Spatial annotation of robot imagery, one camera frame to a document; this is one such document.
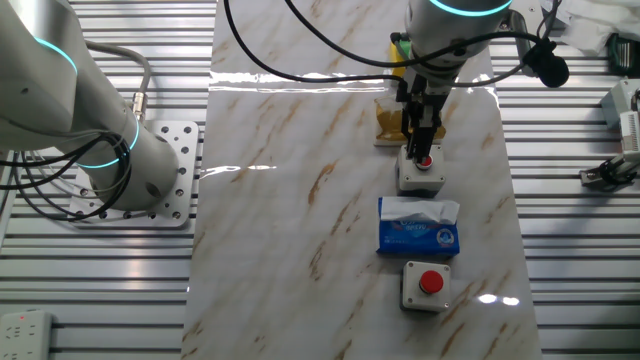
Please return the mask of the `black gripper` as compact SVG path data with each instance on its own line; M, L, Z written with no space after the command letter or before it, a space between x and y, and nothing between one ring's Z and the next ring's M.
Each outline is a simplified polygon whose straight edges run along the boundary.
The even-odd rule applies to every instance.
M421 164L430 156L435 128L442 125L441 111L451 87L438 83L438 78L427 79L411 67L405 70L403 79L407 83L402 97L407 158Z

